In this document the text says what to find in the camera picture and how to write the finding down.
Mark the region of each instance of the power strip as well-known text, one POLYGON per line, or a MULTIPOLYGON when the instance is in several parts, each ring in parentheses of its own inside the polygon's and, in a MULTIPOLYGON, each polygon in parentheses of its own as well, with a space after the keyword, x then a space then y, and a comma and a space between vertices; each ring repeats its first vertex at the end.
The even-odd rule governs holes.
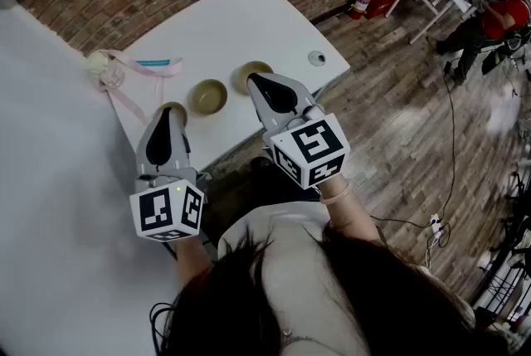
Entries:
POLYGON ((431 216, 430 220, 431 220, 431 230, 433 231, 433 236, 434 236, 435 241, 437 241, 439 238, 441 238, 441 235, 442 235, 441 219, 439 219, 439 215, 434 214, 433 216, 431 216))

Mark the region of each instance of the red shirt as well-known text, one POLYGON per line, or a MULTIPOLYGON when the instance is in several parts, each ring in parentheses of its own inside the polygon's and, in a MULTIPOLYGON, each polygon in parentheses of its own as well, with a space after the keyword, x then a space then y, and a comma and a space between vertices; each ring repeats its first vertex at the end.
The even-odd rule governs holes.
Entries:
POLYGON ((498 14, 505 16, 510 14, 514 18, 514 25, 507 30, 501 26, 499 21, 490 12, 484 12, 481 14, 481 21, 483 22, 483 31, 491 39, 497 41, 503 40, 505 32, 517 32, 520 28, 525 26, 529 22, 529 9, 528 6, 522 0, 505 0, 492 5, 498 14))

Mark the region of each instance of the black pants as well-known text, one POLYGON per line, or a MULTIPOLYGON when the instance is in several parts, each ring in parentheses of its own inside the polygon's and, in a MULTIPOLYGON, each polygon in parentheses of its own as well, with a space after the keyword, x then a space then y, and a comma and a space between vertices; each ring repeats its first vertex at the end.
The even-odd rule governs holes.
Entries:
POLYGON ((481 49, 498 43, 500 41, 492 40, 485 34, 481 18, 472 17, 461 23, 446 40, 440 42, 437 50, 441 54, 463 50, 459 65, 455 69, 455 76, 464 80, 481 49))

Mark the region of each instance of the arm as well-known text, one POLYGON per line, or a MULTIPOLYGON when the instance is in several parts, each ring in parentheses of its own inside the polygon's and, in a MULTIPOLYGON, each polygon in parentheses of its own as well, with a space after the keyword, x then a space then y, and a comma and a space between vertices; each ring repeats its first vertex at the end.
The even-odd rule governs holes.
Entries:
POLYGON ((497 13, 488 3, 483 4, 483 8, 490 12, 490 14, 498 20, 499 24, 504 28, 504 30, 507 30, 508 28, 511 28, 514 24, 516 24, 516 21, 514 20, 513 16, 509 13, 506 13, 504 16, 497 13))
POLYGON ((186 285, 194 276, 212 267, 212 261, 198 237, 176 240, 173 244, 178 260, 178 272, 186 285))
MULTIPOLYGON (((340 194, 347 185, 342 174, 333 176, 319 185, 323 199, 340 194)), ((380 241, 376 225, 367 210, 353 193, 348 193, 334 204, 326 206, 330 220, 346 237, 366 241, 380 241)))

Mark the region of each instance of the bracelet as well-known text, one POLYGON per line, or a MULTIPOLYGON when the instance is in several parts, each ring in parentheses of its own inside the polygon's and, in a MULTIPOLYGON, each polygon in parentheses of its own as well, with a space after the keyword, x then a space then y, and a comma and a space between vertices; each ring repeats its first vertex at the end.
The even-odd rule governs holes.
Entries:
POLYGON ((350 194, 350 182, 347 182, 347 186, 343 191, 341 191, 338 195, 335 195, 331 198, 323 198, 319 200, 321 204, 324 204, 325 206, 329 206, 330 204, 334 204, 335 202, 339 201, 341 198, 343 198, 345 195, 350 194))

